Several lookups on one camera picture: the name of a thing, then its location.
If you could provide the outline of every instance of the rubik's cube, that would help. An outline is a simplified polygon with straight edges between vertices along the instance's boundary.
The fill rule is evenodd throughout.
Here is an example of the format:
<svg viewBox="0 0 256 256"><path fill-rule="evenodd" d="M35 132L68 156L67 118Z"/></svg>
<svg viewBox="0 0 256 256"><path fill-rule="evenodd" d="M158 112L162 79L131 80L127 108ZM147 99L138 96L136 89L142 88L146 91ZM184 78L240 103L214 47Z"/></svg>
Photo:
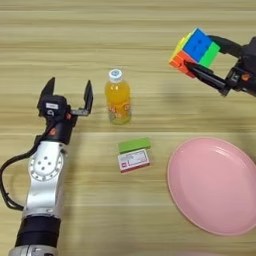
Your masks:
<svg viewBox="0 0 256 256"><path fill-rule="evenodd" d="M220 47L199 28L182 38L174 50L169 64L194 78L184 62L199 63L209 67L216 58Z"/></svg>

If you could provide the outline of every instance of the wooden table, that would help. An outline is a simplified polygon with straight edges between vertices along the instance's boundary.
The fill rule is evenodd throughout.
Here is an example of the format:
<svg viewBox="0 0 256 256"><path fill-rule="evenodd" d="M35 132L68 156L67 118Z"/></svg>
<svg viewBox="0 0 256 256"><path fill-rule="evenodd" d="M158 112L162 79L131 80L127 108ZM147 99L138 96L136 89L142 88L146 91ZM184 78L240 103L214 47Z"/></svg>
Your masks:
<svg viewBox="0 0 256 256"><path fill-rule="evenodd" d="M196 27L248 43L255 12L254 0L0 3L1 163L42 132L36 104L51 77L76 108L87 80L93 83L92 115L78 121L69 148L61 256L256 254L256 230L238 237L200 230L177 210L166 184L168 159L189 138L223 138L256 158L256 100L235 92L224 99L168 65L179 39ZM224 77L234 63L219 55L213 69ZM133 118L124 126L109 123L103 94L115 67L132 88ZM152 141L152 166L121 175L117 144L142 136ZM5 182L24 203L27 161L10 167ZM20 218L1 200L1 255L13 247Z"/></svg>

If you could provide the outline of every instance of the red cube face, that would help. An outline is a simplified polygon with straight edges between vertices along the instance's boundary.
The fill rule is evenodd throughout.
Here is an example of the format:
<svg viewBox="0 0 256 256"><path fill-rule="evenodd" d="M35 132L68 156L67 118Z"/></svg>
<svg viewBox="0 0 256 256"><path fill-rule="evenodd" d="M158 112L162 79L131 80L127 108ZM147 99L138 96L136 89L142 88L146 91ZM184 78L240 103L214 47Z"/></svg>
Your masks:
<svg viewBox="0 0 256 256"><path fill-rule="evenodd" d="M187 53L180 51L170 62L170 65L177 68L181 72L187 74L190 77L195 77L185 66L184 61L196 63Z"/></svg>

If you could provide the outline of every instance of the bottle cap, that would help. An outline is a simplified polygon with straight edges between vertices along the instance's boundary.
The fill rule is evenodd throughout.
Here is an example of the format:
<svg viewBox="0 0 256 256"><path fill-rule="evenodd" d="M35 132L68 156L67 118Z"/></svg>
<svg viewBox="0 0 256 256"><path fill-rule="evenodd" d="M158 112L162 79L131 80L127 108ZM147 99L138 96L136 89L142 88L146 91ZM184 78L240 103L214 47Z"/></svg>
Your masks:
<svg viewBox="0 0 256 256"><path fill-rule="evenodd" d="M123 74L120 69L112 69L109 71L109 80L112 83L119 83L123 80Z"/></svg>

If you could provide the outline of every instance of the orange juice bottle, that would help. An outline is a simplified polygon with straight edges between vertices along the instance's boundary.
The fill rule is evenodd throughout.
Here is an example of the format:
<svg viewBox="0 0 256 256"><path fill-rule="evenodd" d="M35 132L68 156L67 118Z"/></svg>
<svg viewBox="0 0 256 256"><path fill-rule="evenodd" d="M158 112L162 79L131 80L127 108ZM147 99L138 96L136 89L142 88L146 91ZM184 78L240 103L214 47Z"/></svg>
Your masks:
<svg viewBox="0 0 256 256"><path fill-rule="evenodd" d="M109 81L105 86L109 119L113 124L124 124L131 119L130 86L123 79L122 71L109 72Z"/></svg>

